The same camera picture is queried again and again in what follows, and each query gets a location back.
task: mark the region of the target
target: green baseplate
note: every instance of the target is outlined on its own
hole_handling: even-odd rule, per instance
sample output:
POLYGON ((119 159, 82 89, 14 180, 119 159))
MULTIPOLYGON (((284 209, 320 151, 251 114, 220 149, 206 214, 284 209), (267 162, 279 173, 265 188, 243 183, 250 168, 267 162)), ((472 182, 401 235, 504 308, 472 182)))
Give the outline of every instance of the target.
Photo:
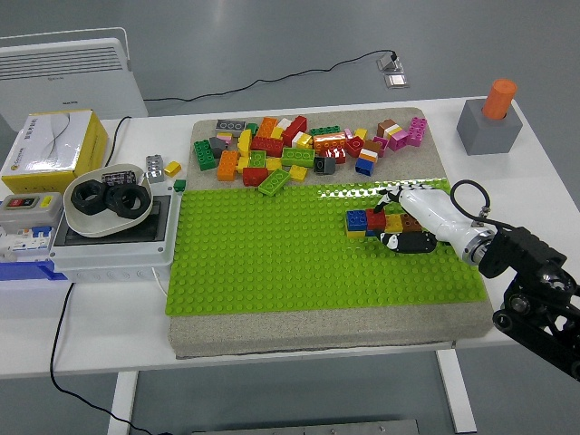
MULTIPOLYGON (((449 192, 446 179, 421 180, 449 192)), ((373 208, 377 190, 405 182, 187 190, 165 313, 242 314, 476 302, 476 267, 451 246, 395 254, 375 237, 348 238, 347 210, 373 208)), ((401 213, 390 204, 386 213, 401 213)))

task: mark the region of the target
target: lego brick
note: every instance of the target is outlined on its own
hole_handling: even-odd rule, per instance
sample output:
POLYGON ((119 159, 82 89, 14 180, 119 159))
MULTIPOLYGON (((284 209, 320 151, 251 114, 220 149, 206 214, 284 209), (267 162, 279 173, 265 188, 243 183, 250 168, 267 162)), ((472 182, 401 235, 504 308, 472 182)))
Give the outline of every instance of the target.
POLYGON ((346 151, 344 148, 335 148, 333 150, 326 150, 325 157, 334 157, 337 165, 342 165, 346 162, 346 151))
POLYGON ((252 139, 250 149, 252 151, 265 151, 268 157, 282 157, 284 143, 280 139, 261 138, 255 136, 252 139))
POLYGON ((314 150, 319 156, 324 155, 326 150, 332 150, 339 147, 342 148, 345 144, 346 136, 343 131, 313 136, 314 150))
POLYGON ((423 141, 425 130, 427 129, 427 120, 425 118, 417 118, 416 116, 411 120, 411 125, 407 130, 407 145, 412 147, 419 147, 423 141))
POLYGON ((250 164, 250 158, 241 156, 237 160, 237 165, 236 165, 237 173, 241 174, 242 172, 244 172, 244 168, 247 168, 249 166, 249 164, 250 164))
POLYGON ((257 189, 268 197, 273 197, 288 182, 290 174, 283 169, 276 169, 272 172, 257 189))
POLYGON ((364 210, 346 211, 346 228, 349 231, 366 231, 366 213, 364 210))
POLYGON ((376 152, 362 149, 361 153, 359 154, 359 159, 365 159, 371 161, 372 163, 376 163, 379 159, 379 155, 376 152))
POLYGON ((312 136, 307 133, 303 133, 298 131, 294 138, 292 139, 292 145, 296 148, 300 148, 302 150, 311 150, 312 149, 312 136))
POLYGON ((266 152, 263 150, 250 151, 249 168, 265 168, 266 167, 266 152))
POLYGON ((181 171, 181 165, 176 161, 171 161, 163 170, 168 176, 175 177, 181 171))
POLYGON ((173 190, 175 190, 176 192, 183 192, 185 190, 186 185, 187 185, 186 180, 176 179, 175 182, 173 183, 173 190))
POLYGON ((257 188, 268 178, 268 169, 266 168, 244 168, 242 171, 242 181, 244 186, 254 186, 257 188))
POLYGON ((384 131, 384 138, 390 139, 391 136, 399 131, 402 131, 402 128, 399 124, 395 124, 384 131))
POLYGON ((391 135, 387 146, 393 151, 400 150, 407 145, 407 136, 407 131, 403 129, 397 130, 391 135))
POLYGON ((402 233, 401 214, 385 215, 386 224, 384 226, 385 233, 398 234, 402 233))
POLYGON ((379 151, 381 151, 381 144, 377 143, 377 142, 373 142, 372 140, 366 140, 364 142, 363 148, 365 150, 372 151, 372 152, 375 152, 378 154, 379 151))
POLYGON ((372 171, 374 170, 374 163, 366 159, 357 159, 356 163, 354 164, 354 170, 356 170, 359 174, 371 176, 372 171))
MULTIPOLYGON (((449 189, 440 180, 432 183, 449 189)), ((427 255, 396 255, 376 238, 344 234, 346 211, 374 207, 380 198, 376 189, 374 182, 286 186, 274 198, 253 188, 187 190, 165 313, 486 301, 477 268, 462 263, 451 246, 440 244, 427 255), (353 194, 339 198, 344 192, 353 194)), ((401 213, 398 204, 388 207, 401 213)))
POLYGON ((385 131, 391 128, 393 125, 397 125, 397 123, 391 119, 380 122, 379 125, 377 126, 377 136, 379 136, 380 138, 389 139, 385 136, 385 131))
POLYGON ((255 124, 253 122, 249 122, 247 124, 246 128, 252 132, 252 136, 256 136, 257 129, 258 129, 258 125, 257 124, 255 124))
POLYGON ((300 115, 292 121, 290 126, 282 133, 282 140, 286 147, 292 146, 292 139, 296 136, 298 131, 304 132, 308 128, 308 120, 300 115))
POLYGON ((280 121, 278 121, 278 123, 276 124, 276 127, 280 127, 282 129, 282 131, 284 131, 288 127, 290 127, 290 124, 292 124, 292 122, 290 120, 288 120, 287 118, 282 118, 280 121))
POLYGON ((366 214, 366 229, 367 230, 379 230, 384 231, 387 226, 387 218, 384 215, 384 210, 375 213, 372 208, 367 208, 364 210, 366 214))
POLYGON ((366 237, 366 231, 349 231, 346 228, 346 224, 345 224, 344 232, 346 233, 346 236, 348 238, 365 238, 366 237))
POLYGON ((262 123, 260 124, 260 128, 257 129, 256 136, 260 138, 269 138, 272 136, 272 131, 274 130, 274 127, 277 123, 278 120, 276 118, 269 118, 267 116, 264 117, 262 123))
POLYGON ((387 149, 387 145, 389 145, 389 140, 385 138, 380 138, 379 136, 375 136, 372 138, 373 142, 379 143, 381 145, 381 150, 379 151, 379 157, 384 157, 384 152, 387 149))
POLYGON ((314 174, 332 175, 336 172, 336 159, 334 157, 314 157, 314 174))
POLYGON ((358 136, 362 140, 366 139, 366 129, 356 129, 354 131, 354 136, 358 136))
POLYGON ((220 159, 221 153, 227 150, 227 142, 218 137, 209 138, 209 147, 214 155, 214 159, 220 159))
POLYGON ((270 134, 270 138, 272 139, 282 139, 282 133, 284 132, 284 129, 282 127, 279 126, 275 126, 274 129, 272 130, 272 134, 270 134))
POLYGON ((298 148, 284 148, 282 150, 282 164, 284 166, 314 166, 314 150, 300 150, 298 148))
POLYGON ((219 181, 234 181, 236 179, 237 151, 224 151, 221 154, 217 166, 217 179, 219 181))
POLYGON ((364 140, 359 138, 358 136, 354 136, 352 139, 346 141, 344 144, 344 149, 351 157, 359 157, 361 150, 364 146, 364 140))
POLYGON ((217 133, 216 138, 222 139, 228 146, 231 145, 234 135, 232 133, 217 133))
POLYGON ((297 181, 299 183, 302 183, 306 178, 306 174, 308 173, 308 168, 303 168, 302 166, 293 165, 288 172, 290 174, 290 179, 292 181, 297 181))
POLYGON ((402 223, 402 232, 403 233, 408 233, 408 232, 412 232, 412 231, 417 232, 417 231, 423 230, 419 221, 417 221, 416 218, 414 218, 413 216, 411 216, 408 213, 403 213, 401 215, 401 223, 402 223))
POLYGON ((252 131, 250 129, 245 129, 239 135, 237 140, 237 150, 242 157, 249 157, 250 155, 250 145, 252 144, 252 131))
POLYGON ((310 129, 309 133, 311 136, 319 136, 324 134, 332 134, 340 132, 341 128, 338 125, 333 125, 330 127, 322 127, 320 129, 310 129))
POLYGON ((147 177, 149 183, 160 183, 161 181, 165 181, 165 175, 163 175, 163 159, 159 154, 147 156, 145 163, 147 166, 145 177, 147 177))
POLYGON ((383 233, 383 232, 384 232, 384 230, 382 230, 382 229, 367 229, 367 230, 364 232, 364 235, 365 235, 366 237, 377 237, 377 233, 376 233, 377 231, 379 231, 379 232, 381 232, 381 233, 383 233))
POLYGON ((266 169, 268 169, 268 172, 274 172, 276 169, 281 168, 282 168, 282 159, 279 159, 278 157, 266 159, 266 169))
POLYGON ((216 122, 216 131, 231 133, 235 137, 239 137, 245 129, 245 121, 217 120, 216 122))
POLYGON ((217 166, 216 159, 211 152, 209 140, 199 140, 194 142, 193 149, 196 152, 199 168, 201 170, 213 169, 217 166))

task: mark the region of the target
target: yellow lego brick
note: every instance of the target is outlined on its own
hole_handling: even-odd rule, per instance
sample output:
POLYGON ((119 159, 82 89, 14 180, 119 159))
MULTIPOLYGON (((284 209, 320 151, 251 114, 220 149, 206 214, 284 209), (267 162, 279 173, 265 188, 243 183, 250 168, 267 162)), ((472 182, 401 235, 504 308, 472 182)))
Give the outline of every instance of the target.
POLYGON ((366 138, 366 129, 356 129, 354 131, 354 136, 358 136, 362 140, 366 138))
POLYGON ((303 150, 311 150, 312 149, 312 136, 306 133, 302 133, 298 131, 294 139, 292 140, 292 144, 295 145, 297 148, 303 150))
POLYGON ((181 171, 181 165, 178 164, 176 161, 172 161, 169 165, 167 165, 163 172, 165 172, 170 177, 175 177, 175 175, 181 171))
POLYGON ((274 172, 276 169, 282 168, 282 159, 279 157, 272 157, 266 159, 266 168, 268 172, 274 172))
POLYGON ((401 215, 385 215, 387 218, 387 225, 385 226, 385 233, 402 233, 401 215))
POLYGON ((290 172, 290 179, 292 181, 298 181, 299 183, 302 183, 306 178, 308 168, 303 168, 301 166, 292 165, 289 172, 290 172))
POLYGON ((250 156, 250 145, 252 144, 252 131, 244 130, 237 140, 237 150, 242 157, 250 156))
POLYGON ((348 238, 364 238, 366 237, 366 231, 349 231, 346 219, 344 220, 344 232, 348 238))
POLYGON ((237 166, 236 166, 236 170, 238 174, 241 174, 242 172, 244 172, 244 168, 247 168, 248 165, 250 164, 250 158, 249 157, 240 157, 237 161, 237 166))
POLYGON ((284 132, 284 129, 282 127, 275 126, 274 129, 272 130, 272 134, 270 135, 270 138, 282 139, 283 132, 284 132))

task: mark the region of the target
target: orange lego brick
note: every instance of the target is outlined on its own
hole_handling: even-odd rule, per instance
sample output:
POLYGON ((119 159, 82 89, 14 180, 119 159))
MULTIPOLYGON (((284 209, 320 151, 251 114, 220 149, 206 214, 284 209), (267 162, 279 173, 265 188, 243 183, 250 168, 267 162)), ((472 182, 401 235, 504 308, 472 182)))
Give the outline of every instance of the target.
POLYGON ((217 179, 219 181, 234 181, 236 179, 237 151, 223 151, 217 166, 217 179))
POLYGON ((274 127, 278 123, 276 118, 268 118, 267 116, 262 120, 260 124, 260 128, 257 129, 256 136, 258 138, 269 138, 272 136, 272 132, 274 131, 274 127))
POLYGON ((314 136, 314 150, 319 156, 323 156, 327 150, 343 148, 346 144, 344 131, 314 136))

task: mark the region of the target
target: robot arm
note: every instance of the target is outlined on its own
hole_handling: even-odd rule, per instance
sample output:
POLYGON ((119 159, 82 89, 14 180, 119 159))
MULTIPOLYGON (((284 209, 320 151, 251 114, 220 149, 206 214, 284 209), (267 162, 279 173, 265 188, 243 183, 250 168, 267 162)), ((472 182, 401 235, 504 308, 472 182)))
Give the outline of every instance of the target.
MULTIPOLYGON (((453 187, 451 197, 421 185, 387 188, 380 192, 383 196, 374 211, 393 201, 401 203, 429 231, 428 235, 450 243, 459 258, 478 266, 487 278, 513 268, 517 274, 504 293, 504 306, 493 315, 494 325, 580 381, 580 310, 571 304, 572 296, 580 295, 580 287, 562 269, 566 257, 523 227, 482 217, 487 215, 488 204, 480 218, 469 215, 452 198, 454 190, 466 183, 483 189, 465 180, 453 187), (497 233, 482 223, 495 225, 497 233)), ((482 193, 488 200, 487 192, 482 193)), ((387 238, 390 235, 377 236, 383 243, 392 244, 392 238, 387 238)))

